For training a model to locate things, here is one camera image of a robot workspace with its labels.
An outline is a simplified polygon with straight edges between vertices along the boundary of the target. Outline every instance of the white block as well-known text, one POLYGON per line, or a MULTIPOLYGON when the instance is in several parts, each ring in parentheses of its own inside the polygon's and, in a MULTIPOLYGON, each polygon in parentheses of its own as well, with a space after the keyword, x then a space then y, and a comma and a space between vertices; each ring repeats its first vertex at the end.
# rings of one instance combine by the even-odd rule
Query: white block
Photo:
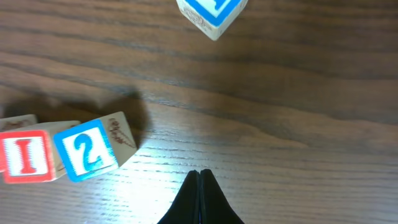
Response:
POLYGON ((58 133, 54 141, 74 182, 115 170, 137 151, 123 112, 58 133))
POLYGON ((23 128, 33 124, 37 124, 36 116, 33 114, 3 118, 0 119, 0 132, 23 128))
POLYGON ((217 40, 248 0, 177 0, 181 13, 211 40, 217 40))
POLYGON ((79 121, 48 122, 0 133, 0 158, 6 161, 4 181, 8 184, 48 182, 64 175, 53 137, 79 124, 79 121))

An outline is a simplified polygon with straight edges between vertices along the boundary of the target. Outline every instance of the wooden table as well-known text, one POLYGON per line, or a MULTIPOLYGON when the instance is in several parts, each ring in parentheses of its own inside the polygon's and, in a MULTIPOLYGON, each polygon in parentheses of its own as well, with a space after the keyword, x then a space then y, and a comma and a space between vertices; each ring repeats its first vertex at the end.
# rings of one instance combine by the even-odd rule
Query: wooden table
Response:
POLYGON ((138 153, 0 184, 0 223, 157 223, 212 169, 248 224, 398 222, 398 3, 249 0, 211 41, 175 0, 1 0, 2 115, 124 111, 138 153))

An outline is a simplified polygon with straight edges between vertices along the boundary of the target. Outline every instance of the blue border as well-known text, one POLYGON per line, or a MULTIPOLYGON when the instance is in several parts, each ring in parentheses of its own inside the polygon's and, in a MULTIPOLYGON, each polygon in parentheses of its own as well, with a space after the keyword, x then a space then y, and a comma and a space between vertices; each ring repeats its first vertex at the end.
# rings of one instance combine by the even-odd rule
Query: blue border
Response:
POLYGON ((218 15, 218 17, 213 16, 196 0, 185 0, 185 1, 189 3, 189 5, 191 5, 197 11, 197 13, 203 16, 210 24, 218 27, 224 22, 224 20, 231 14, 231 12, 235 9, 236 6, 239 5, 239 3, 242 0, 232 0, 224 8, 224 10, 218 15))
POLYGON ((116 158, 114 156, 111 143, 109 142, 108 136, 106 135, 104 126, 103 126, 101 120, 99 120, 99 119, 95 119, 95 120, 89 121, 87 123, 83 123, 81 125, 78 125, 76 127, 70 128, 68 130, 62 131, 61 133, 57 133, 57 134, 54 135, 53 140, 54 140, 55 147, 58 149, 58 153, 60 154, 62 162, 63 162, 63 164, 65 166, 65 169, 67 170, 67 174, 69 176, 69 179, 71 181, 73 181, 73 182, 81 182, 82 180, 89 179, 91 177, 95 177, 95 176, 100 175, 100 174, 104 174, 106 172, 109 172, 111 170, 117 169, 119 167, 119 165, 117 163, 117 160, 116 160, 116 158), (62 140, 67 138, 67 137, 69 137, 69 136, 81 133, 83 131, 86 131, 86 130, 89 130, 89 129, 92 129, 92 128, 99 128, 99 131, 101 132, 101 135, 102 135, 103 140, 105 142, 105 146, 108 149, 109 154, 111 156, 113 156, 113 158, 114 158, 116 167, 114 167, 114 165, 110 165, 110 166, 104 167, 102 169, 98 169, 98 170, 94 170, 94 171, 88 172, 86 174, 76 175, 75 169, 73 168, 71 159, 68 156, 68 152, 65 149, 65 145, 63 144, 62 140))

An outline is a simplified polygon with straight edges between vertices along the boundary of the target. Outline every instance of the red border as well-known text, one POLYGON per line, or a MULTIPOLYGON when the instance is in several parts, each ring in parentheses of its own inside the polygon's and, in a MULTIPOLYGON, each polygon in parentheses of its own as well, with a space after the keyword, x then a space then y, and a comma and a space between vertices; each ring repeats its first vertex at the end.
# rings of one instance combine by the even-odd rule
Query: red border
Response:
POLYGON ((6 158, 4 150, 4 139, 7 138, 23 138, 23 137, 42 137, 44 143, 45 156, 47 158, 47 169, 49 170, 44 175, 31 175, 31 176, 10 176, 8 171, 8 163, 6 161, 5 172, 3 174, 4 181, 7 184, 26 184, 26 183, 38 183, 38 182, 48 182, 55 178, 52 149, 50 146, 49 137, 46 131, 43 130, 33 130, 33 131, 9 131, 5 133, 0 133, 0 158, 6 158))

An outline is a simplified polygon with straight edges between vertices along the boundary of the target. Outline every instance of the red block face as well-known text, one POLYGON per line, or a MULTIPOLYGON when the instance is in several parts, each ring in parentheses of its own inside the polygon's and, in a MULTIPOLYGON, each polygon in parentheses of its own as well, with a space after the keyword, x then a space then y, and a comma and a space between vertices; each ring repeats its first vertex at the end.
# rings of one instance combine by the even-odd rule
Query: red block face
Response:
POLYGON ((48 182, 55 178, 52 149, 45 131, 0 133, 0 161, 8 184, 48 182))

